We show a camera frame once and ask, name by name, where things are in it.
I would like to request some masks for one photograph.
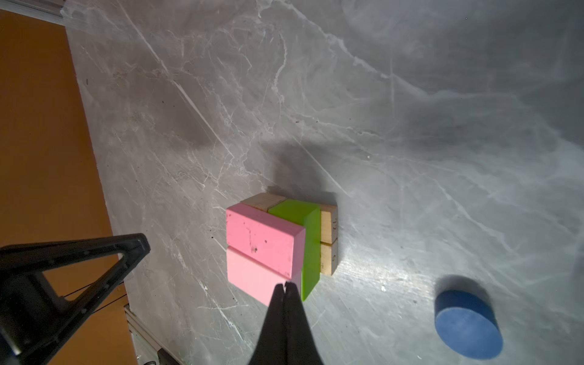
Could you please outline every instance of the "pink block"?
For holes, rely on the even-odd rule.
[[[265,305],[270,305],[274,287],[292,281],[300,288],[302,271],[284,277],[233,247],[227,248],[227,280]]]
[[[280,273],[302,270],[306,229],[239,203],[227,208],[227,244]]]

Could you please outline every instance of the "natural wood block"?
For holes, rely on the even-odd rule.
[[[333,244],[321,242],[321,273],[331,276],[339,264],[339,240]]]
[[[321,206],[321,242],[332,244],[339,236],[339,211],[335,206]]]
[[[279,196],[270,193],[259,193],[250,198],[242,200],[241,203],[267,212],[268,209],[275,207],[285,200],[285,196]]]

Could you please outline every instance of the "green block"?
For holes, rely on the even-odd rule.
[[[300,288],[304,301],[321,278],[321,208],[318,204],[288,199],[267,212],[306,228]]]

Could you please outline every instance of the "orange surface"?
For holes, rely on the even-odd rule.
[[[0,11],[0,49],[0,246],[110,236],[64,27]],[[45,275],[64,296],[116,260]],[[122,284],[102,307],[125,293]],[[124,304],[93,314],[51,364],[136,364]]]

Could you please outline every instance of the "block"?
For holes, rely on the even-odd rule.
[[[306,229],[238,203],[227,208],[227,244],[285,277],[302,270]]]
[[[339,212],[335,206],[321,206],[321,242],[332,244],[339,235]]]
[[[285,200],[285,196],[279,196],[270,193],[259,193],[250,198],[242,200],[241,203],[267,212],[270,208],[280,204]]]
[[[321,278],[321,208],[318,204],[288,199],[268,210],[268,213],[306,228],[304,266],[300,297],[306,300]]]
[[[235,248],[227,248],[227,280],[265,305],[270,305],[277,284],[292,281],[300,287],[301,276],[302,271],[292,278],[283,276]]]
[[[321,273],[331,276],[339,264],[339,240],[332,244],[321,242]]]

